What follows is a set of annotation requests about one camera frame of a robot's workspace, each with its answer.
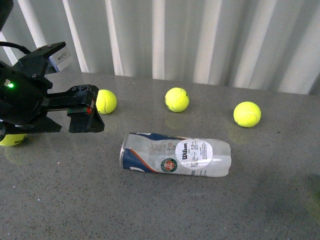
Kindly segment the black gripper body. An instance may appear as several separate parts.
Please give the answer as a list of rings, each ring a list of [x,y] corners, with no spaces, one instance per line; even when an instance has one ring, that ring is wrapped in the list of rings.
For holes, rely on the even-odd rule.
[[[30,122],[39,112],[52,82],[32,77],[0,62],[0,119],[13,125]]]

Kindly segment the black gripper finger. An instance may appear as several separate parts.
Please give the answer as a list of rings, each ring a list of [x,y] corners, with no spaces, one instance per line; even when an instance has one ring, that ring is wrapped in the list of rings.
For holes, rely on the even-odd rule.
[[[39,134],[56,133],[61,126],[47,117],[47,112],[40,113],[32,121],[24,124],[4,123],[5,134]]]

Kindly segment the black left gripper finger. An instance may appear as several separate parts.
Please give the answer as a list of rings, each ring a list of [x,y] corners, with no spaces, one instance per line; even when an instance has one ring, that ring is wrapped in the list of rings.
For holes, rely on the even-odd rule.
[[[67,110],[71,133],[99,133],[105,124],[96,107],[98,92],[95,85],[76,85],[65,92],[47,94],[44,106],[49,112]]]

